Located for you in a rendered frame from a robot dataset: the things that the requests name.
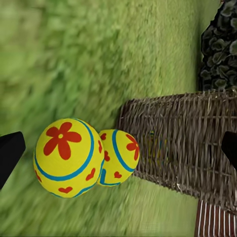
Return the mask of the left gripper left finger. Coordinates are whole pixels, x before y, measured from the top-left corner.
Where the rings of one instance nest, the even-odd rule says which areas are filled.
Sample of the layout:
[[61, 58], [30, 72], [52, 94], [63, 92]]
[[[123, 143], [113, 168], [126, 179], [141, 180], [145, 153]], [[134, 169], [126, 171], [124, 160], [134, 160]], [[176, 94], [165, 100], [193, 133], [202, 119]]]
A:
[[0, 191], [25, 150], [21, 131], [0, 137]]

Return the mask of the wicker basket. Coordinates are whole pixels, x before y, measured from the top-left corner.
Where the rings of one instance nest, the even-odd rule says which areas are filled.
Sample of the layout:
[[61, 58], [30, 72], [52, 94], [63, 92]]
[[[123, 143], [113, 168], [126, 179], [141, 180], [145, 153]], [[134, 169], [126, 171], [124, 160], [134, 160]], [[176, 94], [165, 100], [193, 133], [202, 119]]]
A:
[[237, 86], [128, 99], [116, 129], [138, 143], [139, 161], [133, 176], [237, 216], [237, 171], [221, 149], [225, 132], [237, 133]]

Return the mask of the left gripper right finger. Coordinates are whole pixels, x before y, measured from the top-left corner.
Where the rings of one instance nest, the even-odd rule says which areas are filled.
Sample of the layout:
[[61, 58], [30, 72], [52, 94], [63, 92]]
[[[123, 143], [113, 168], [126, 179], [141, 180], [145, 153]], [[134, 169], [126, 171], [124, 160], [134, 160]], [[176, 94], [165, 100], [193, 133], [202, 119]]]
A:
[[237, 133], [226, 131], [221, 149], [237, 171]]

